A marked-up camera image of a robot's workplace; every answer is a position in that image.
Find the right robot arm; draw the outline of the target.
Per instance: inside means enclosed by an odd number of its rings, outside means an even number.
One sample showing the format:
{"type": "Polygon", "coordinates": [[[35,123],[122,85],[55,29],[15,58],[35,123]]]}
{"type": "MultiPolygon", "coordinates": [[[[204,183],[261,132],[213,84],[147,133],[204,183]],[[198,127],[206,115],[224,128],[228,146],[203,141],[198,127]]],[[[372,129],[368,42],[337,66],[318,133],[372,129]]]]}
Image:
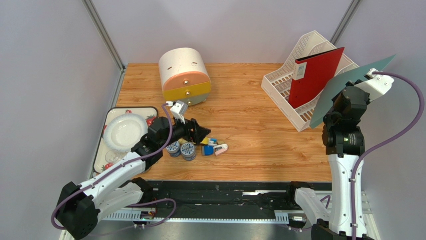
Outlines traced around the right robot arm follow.
{"type": "Polygon", "coordinates": [[[311,188],[298,188],[294,200],[312,225],[313,240],[369,240],[363,217],[361,178],[365,138],[358,126],[370,95],[352,82],[333,98],[324,116],[323,144],[332,174],[332,207],[328,211],[311,188]]]}

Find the round drawer storage box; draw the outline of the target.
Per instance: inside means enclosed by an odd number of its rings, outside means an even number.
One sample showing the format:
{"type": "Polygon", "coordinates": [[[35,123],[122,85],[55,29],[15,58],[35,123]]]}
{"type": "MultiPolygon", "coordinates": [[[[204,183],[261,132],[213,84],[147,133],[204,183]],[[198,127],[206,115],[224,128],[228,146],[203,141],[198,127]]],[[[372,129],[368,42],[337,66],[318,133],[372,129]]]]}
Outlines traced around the round drawer storage box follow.
{"type": "Polygon", "coordinates": [[[212,81],[201,54],[189,47],[166,52],[158,63],[162,95],[166,101],[189,106],[206,102],[212,81]]]}

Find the teal file folder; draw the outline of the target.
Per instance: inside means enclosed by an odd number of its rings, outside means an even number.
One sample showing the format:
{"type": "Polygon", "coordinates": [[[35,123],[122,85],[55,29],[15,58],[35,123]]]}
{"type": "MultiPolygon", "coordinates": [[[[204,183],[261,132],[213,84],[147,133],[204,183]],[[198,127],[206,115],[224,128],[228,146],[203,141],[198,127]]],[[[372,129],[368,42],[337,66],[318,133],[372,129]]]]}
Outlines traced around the teal file folder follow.
{"type": "Polygon", "coordinates": [[[332,78],[320,95],[320,98],[314,108],[314,114],[309,127],[311,129],[315,129],[323,122],[324,116],[334,105],[332,99],[346,87],[346,84],[349,81],[355,83],[357,80],[364,79],[364,75],[366,75],[370,69],[376,69],[379,72],[384,70],[392,62],[395,56],[396,55],[392,55],[388,58],[349,70],[332,78]]]}

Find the red file folder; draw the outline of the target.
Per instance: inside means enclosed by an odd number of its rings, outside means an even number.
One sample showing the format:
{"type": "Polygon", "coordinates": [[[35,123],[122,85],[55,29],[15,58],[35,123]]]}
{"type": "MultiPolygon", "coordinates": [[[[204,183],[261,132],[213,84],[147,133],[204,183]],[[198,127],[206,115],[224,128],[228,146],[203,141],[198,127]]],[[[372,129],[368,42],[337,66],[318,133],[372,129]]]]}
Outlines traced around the red file folder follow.
{"type": "Polygon", "coordinates": [[[312,101],[335,76],[344,48],[296,59],[288,103],[297,109],[312,101]]]}

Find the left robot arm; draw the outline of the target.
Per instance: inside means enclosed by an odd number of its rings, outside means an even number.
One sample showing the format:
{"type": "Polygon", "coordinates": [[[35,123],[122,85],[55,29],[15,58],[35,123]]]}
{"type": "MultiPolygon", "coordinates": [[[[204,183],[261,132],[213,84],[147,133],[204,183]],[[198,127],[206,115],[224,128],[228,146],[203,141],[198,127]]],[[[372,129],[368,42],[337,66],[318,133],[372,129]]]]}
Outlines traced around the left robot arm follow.
{"type": "Polygon", "coordinates": [[[137,176],[156,164],[166,147],[181,139],[199,145],[211,132],[193,118],[175,123],[167,117],[155,118],[122,160],[92,179],[62,188],[51,224],[76,240],[84,239],[105,217],[141,203],[152,188],[137,176]]]}

